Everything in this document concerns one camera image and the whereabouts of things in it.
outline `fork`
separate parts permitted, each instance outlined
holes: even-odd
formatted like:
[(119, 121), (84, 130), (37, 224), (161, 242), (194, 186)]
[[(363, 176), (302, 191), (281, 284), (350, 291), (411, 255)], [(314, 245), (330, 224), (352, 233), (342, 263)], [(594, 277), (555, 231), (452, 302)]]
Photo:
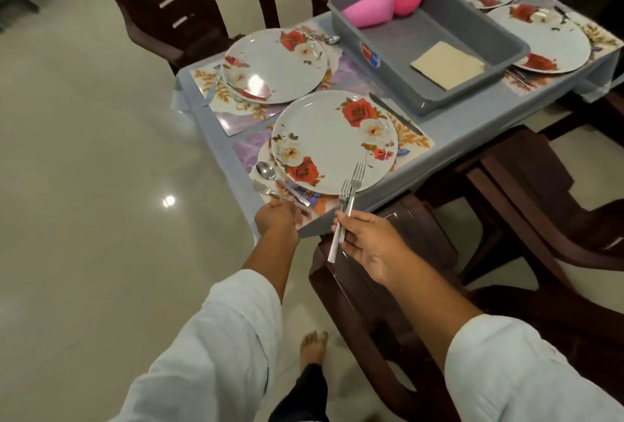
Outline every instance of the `fork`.
[[(363, 162), (358, 162), (355, 165), (355, 170), (353, 171), (353, 177), (351, 178), (351, 193), (349, 194), (349, 203), (347, 204), (347, 209), (344, 212), (348, 217), (351, 216), (351, 212), (353, 211), (353, 202), (355, 202), (355, 194), (362, 188), (362, 182), (364, 181), (364, 172), (366, 171), (366, 166)], [(344, 228), (340, 229), (340, 242), (345, 242), (347, 231)]]
[[(270, 195), (271, 197), (281, 198), (282, 200), (286, 200), (287, 202), (290, 202), (290, 198), (287, 195), (283, 195), (279, 193), (278, 191), (271, 189), (268, 185), (265, 185), (260, 181), (254, 180), (253, 184), (254, 184), (253, 189), (256, 192), (261, 193), (262, 195)], [(301, 210), (303, 210), (304, 212), (307, 212), (307, 213), (312, 212), (312, 209), (310, 207), (300, 204), (296, 200), (293, 202), (293, 204), (297, 208), (300, 208)]]
[[(340, 190), (340, 195), (338, 196), (338, 200), (340, 201), (340, 210), (343, 212), (347, 206), (349, 201), (349, 195), (351, 194), (351, 185), (349, 179), (345, 179), (343, 182), (343, 188)], [(330, 255), (327, 258), (327, 261), (330, 263), (336, 262), (336, 254), (338, 253), (338, 245), (340, 238), (340, 231), (342, 230), (342, 225), (340, 223), (336, 224), (336, 230), (334, 231), (334, 239), (331, 241)]]

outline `glossy floor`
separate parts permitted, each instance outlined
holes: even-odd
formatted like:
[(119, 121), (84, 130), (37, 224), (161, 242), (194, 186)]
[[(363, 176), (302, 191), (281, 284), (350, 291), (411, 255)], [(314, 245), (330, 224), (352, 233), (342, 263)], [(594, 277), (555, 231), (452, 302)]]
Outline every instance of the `glossy floor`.
[[(35, 1), (38, 15), (0, 10), (0, 419), (101, 422), (253, 240), (194, 125), (169, 108), (167, 64), (128, 40), (113, 0)], [(231, 35), (262, 28), (254, 0), (218, 1)], [(311, 15), (309, 0), (277, 1), (282, 25)], [(583, 205), (624, 197), (624, 150), (585, 129), (554, 147)], [(465, 262), (474, 216), (462, 202), (437, 215)], [(257, 420), (291, 388), (314, 328), (331, 335), (330, 419), (390, 420), (308, 284), (315, 244), (293, 263), (279, 377)], [(583, 292), (624, 310), (621, 279), (581, 271)], [(522, 262), (481, 284), (493, 280), (532, 284)]]

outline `white shirt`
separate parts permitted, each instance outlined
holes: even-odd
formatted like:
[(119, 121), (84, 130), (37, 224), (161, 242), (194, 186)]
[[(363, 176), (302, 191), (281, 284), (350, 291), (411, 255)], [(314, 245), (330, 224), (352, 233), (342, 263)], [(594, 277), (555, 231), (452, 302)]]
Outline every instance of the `white shirt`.
[[(252, 422), (270, 394), (282, 332), (273, 286), (239, 271), (212, 287), (172, 346), (132, 383), (113, 422)], [(617, 401), (520, 320), (475, 317), (448, 350), (444, 377), (464, 422), (624, 421)]]

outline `human hand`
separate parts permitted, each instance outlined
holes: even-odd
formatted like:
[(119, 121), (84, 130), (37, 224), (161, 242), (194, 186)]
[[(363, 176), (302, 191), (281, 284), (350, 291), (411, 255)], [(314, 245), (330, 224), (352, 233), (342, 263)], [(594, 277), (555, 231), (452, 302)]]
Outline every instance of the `human hand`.
[(337, 222), (347, 229), (344, 252), (362, 264), (374, 281), (387, 286), (392, 269), (412, 253), (400, 234), (385, 218), (357, 210), (350, 217), (337, 211), (333, 231)]
[(275, 230), (285, 238), (294, 238), (299, 243), (299, 233), (295, 226), (301, 221), (301, 210), (292, 202), (272, 200), (263, 205), (253, 219), (261, 236), (269, 230)]

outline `plastic tray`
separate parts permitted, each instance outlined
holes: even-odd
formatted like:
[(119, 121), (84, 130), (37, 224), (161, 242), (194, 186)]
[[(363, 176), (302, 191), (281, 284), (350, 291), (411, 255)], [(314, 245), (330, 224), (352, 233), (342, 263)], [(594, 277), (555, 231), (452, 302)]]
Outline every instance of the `plastic tray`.
[[(362, 30), (341, 14), (357, 1), (328, 2), (341, 47), (352, 55), (362, 55), (369, 74), (392, 88), (396, 100), (416, 115), (426, 115), (498, 79), (530, 52), (528, 44), (464, 0), (422, 0), (412, 15), (395, 16), (390, 22)], [(410, 66), (441, 40), (479, 58), (486, 64), (485, 72), (444, 90)]]

